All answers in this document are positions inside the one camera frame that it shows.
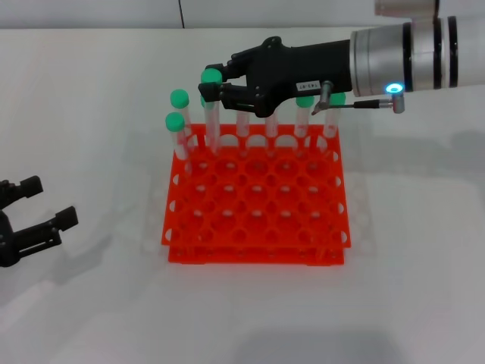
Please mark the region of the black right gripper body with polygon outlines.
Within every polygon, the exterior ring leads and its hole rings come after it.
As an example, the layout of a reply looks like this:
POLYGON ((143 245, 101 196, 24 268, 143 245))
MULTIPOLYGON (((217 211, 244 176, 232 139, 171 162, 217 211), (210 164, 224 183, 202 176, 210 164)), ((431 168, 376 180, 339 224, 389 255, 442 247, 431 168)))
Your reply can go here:
POLYGON ((318 96, 326 81, 333 93, 351 91, 349 53, 347 39, 300 47, 285 46, 277 36, 266 39, 246 68, 254 114, 266 118, 288 99, 318 96))

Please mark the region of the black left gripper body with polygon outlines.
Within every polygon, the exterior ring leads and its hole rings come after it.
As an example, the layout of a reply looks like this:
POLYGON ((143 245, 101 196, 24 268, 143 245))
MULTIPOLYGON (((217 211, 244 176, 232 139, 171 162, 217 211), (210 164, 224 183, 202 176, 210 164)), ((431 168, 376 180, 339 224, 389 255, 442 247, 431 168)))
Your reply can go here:
POLYGON ((20 253, 14 244, 14 231, 8 216, 0 212, 0 261, 2 268, 8 268, 20 261, 20 253))

